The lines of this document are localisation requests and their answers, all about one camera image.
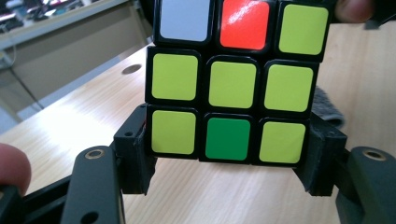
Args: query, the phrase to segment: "green sticker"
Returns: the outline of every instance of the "green sticker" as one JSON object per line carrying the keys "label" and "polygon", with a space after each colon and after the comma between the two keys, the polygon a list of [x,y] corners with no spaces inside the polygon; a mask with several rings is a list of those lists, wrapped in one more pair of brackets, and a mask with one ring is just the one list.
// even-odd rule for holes
{"label": "green sticker", "polygon": [[205,154],[209,159],[242,161],[248,156],[250,123],[212,118],[207,123]]}

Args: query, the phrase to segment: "red sticker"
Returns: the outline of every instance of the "red sticker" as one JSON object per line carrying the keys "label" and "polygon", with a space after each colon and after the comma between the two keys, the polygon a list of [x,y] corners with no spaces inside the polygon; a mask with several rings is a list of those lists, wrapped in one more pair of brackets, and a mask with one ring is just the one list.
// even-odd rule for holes
{"label": "red sticker", "polygon": [[265,47],[270,7],[257,0],[225,0],[223,3],[220,44],[226,48]]}

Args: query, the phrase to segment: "screw hole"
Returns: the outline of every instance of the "screw hole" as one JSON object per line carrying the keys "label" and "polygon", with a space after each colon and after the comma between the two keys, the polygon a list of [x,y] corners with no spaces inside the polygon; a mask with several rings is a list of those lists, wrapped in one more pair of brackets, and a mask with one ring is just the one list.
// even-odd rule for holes
{"label": "screw hole", "polygon": [[82,224],[91,224],[91,223],[94,223],[98,218],[99,218],[99,215],[97,212],[90,212],[90,213],[85,214],[82,217],[81,223]]}
{"label": "screw hole", "polygon": [[87,152],[87,154],[85,154],[85,158],[87,158],[88,160],[94,160],[94,159],[99,159],[99,158],[103,157],[104,155],[105,155],[104,150],[94,149],[94,150]]}
{"label": "screw hole", "polygon": [[381,153],[376,152],[376,151],[372,151],[372,150],[364,150],[364,151],[363,151],[363,154],[364,154],[364,156],[366,156],[367,158],[370,158],[370,159],[375,160],[375,161],[385,161],[385,160],[387,159],[387,158],[386,158],[384,155],[382,155]]}

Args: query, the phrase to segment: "hand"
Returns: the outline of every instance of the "hand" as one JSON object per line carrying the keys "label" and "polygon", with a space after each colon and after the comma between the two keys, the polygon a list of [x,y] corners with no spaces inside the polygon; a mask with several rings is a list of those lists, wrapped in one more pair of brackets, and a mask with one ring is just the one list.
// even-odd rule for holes
{"label": "hand", "polygon": [[19,149],[0,143],[0,185],[14,185],[24,195],[32,171],[26,155]]}
{"label": "hand", "polygon": [[341,22],[365,22],[374,14],[374,0],[338,0],[335,17]]}

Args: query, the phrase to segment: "table surface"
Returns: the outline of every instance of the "table surface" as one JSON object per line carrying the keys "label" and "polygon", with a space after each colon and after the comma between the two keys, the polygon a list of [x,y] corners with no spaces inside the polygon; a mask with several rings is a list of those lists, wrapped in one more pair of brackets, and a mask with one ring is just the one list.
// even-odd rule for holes
{"label": "table surface", "polygon": [[[318,84],[346,117],[347,148],[396,156],[396,22],[333,24]],[[108,145],[144,103],[142,49],[0,136],[33,168],[29,192],[70,175],[77,154]],[[135,73],[122,72],[134,64]],[[148,195],[124,196],[128,223],[339,223],[334,196],[311,197],[291,169],[159,159]]]}

